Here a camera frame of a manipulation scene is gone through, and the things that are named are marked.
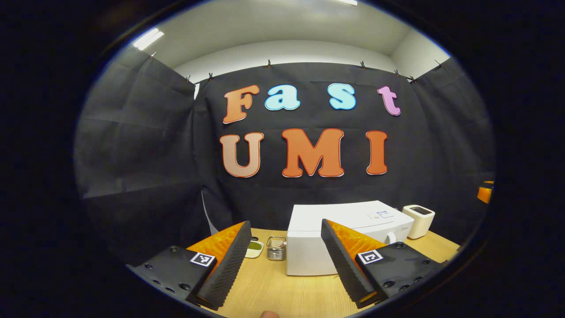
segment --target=fluorescent light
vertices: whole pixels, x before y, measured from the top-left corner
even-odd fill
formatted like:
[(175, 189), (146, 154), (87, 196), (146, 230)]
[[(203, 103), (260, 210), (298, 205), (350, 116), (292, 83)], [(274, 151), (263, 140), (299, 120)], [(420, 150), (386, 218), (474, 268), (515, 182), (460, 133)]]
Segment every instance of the fluorescent light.
[(357, 1), (355, 1), (355, 0), (338, 0), (338, 1), (343, 2), (343, 3), (348, 3), (348, 4), (354, 5), (354, 6), (357, 5)]
[(144, 50), (146, 47), (148, 47), (151, 43), (155, 42), (158, 38), (162, 37), (164, 34), (165, 33), (161, 31), (157, 32), (157, 34), (154, 34), (153, 36), (148, 38), (145, 42), (141, 43), (138, 49)]
[(147, 39), (149, 39), (151, 36), (157, 34), (157, 32), (159, 32), (159, 30), (157, 30), (157, 29), (153, 29), (153, 30), (147, 32), (142, 37), (140, 37), (139, 40), (135, 41), (133, 43), (133, 46), (138, 48), (143, 42), (147, 41)]

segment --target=sticker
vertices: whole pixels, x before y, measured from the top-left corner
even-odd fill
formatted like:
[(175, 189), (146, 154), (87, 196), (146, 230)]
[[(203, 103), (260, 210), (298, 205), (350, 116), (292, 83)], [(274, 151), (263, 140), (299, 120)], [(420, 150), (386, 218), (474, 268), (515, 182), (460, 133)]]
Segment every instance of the sticker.
[(357, 255), (359, 255), (359, 258), (361, 259), (361, 261), (365, 265), (367, 265), (369, 263), (376, 262), (376, 261), (380, 261), (380, 260), (383, 259), (383, 257), (376, 250), (372, 250), (372, 251), (368, 251), (368, 252), (364, 252), (364, 253), (359, 253)]
[(194, 257), (190, 260), (190, 262), (204, 266), (204, 267), (208, 267), (208, 266), (210, 266), (210, 264), (212, 263), (214, 258), (216, 258), (216, 257), (212, 256), (212, 255), (196, 253), (196, 255), (194, 255)]
[(387, 211), (377, 212), (382, 218), (393, 217), (394, 215), (388, 213)]
[(365, 213), (365, 215), (368, 216), (371, 220), (372, 220), (372, 219), (378, 219), (378, 218), (379, 218), (379, 215), (378, 215), (378, 214), (377, 214), (377, 215), (373, 215), (372, 213)]

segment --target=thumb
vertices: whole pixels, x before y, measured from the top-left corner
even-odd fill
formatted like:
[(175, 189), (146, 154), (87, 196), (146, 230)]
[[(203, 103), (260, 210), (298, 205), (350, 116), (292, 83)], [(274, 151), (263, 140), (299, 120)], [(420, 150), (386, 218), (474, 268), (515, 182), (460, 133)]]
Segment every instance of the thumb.
[(279, 318), (279, 316), (273, 311), (263, 311), (260, 318)]

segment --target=table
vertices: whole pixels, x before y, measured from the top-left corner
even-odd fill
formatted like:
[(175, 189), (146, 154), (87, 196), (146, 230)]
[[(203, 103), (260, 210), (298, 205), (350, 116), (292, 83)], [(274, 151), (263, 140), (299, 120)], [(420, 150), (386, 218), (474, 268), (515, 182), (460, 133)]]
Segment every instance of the table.
[[(265, 244), (269, 236), (286, 236), (286, 231), (277, 230), (251, 233)], [(459, 248), (431, 231), (405, 243), (439, 263), (450, 260)], [(268, 260), (266, 254), (265, 247), (257, 258), (243, 260), (223, 307), (212, 312), (228, 318), (259, 318), (266, 310), (280, 318), (343, 318), (371, 308), (357, 309), (338, 275), (287, 276), (286, 260)]]

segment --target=light blue letter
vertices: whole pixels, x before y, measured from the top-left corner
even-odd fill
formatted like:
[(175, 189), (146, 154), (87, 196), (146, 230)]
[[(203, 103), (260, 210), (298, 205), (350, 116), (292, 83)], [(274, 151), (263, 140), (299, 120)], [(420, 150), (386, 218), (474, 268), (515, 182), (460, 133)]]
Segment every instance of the light blue letter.
[(281, 110), (283, 108), (294, 110), (300, 106), (296, 87), (292, 85), (278, 85), (269, 89), (267, 93), (271, 95), (265, 101), (265, 107), (268, 110)]
[(328, 94), (333, 97), (330, 98), (329, 104), (334, 109), (353, 109), (357, 103), (353, 96), (355, 90), (348, 84), (331, 84), (328, 86)]

